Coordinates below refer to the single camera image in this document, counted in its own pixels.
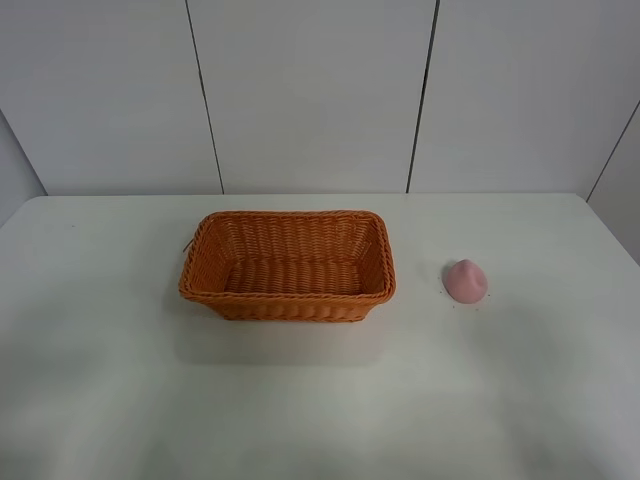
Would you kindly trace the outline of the pink peach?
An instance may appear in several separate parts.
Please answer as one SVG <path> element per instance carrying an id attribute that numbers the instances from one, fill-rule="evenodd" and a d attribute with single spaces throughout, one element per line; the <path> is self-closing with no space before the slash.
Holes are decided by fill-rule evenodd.
<path id="1" fill-rule="evenodd" d="M 469 259 L 454 263 L 444 275 L 444 287 L 456 302 L 475 304 L 488 292 L 488 279 L 484 271 Z"/>

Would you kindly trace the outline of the orange woven wicker basket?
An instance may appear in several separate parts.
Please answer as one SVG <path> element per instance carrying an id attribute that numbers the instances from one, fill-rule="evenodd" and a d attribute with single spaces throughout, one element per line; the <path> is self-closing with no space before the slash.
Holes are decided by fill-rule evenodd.
<path id="1" fill-rule="evenodd" d="M 222 211 L 198 225 L 179 280 L 227 320 L 348 323 L 395 293 L 386 225 L 370 211 Z"/>

